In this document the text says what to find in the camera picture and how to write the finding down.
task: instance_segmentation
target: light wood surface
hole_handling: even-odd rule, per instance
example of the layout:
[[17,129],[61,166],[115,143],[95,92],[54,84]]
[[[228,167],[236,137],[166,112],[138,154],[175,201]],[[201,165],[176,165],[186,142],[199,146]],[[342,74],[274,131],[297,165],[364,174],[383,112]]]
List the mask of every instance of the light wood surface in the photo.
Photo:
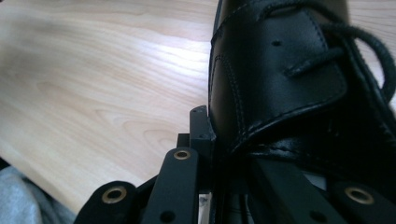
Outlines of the light wood surface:
[[[396,1],[349,1],[396,55]],[[0,3],[0,156],[77,212],[140,185],[206,104],[214,0]],[[375,73],[375,57],[363,50]]]

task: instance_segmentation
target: black leather shoe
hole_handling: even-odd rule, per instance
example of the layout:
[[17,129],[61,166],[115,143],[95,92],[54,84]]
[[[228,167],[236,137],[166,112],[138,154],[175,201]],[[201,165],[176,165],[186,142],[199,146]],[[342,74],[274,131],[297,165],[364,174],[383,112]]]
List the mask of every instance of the black leather shoe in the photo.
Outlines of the black leather shoe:
[[[382,88],[356,38],[381,62]],[[290,161],[396,203],[394,62],[378,39],[348,25],[345,1],[220,1],[212,46],[215,164]]]

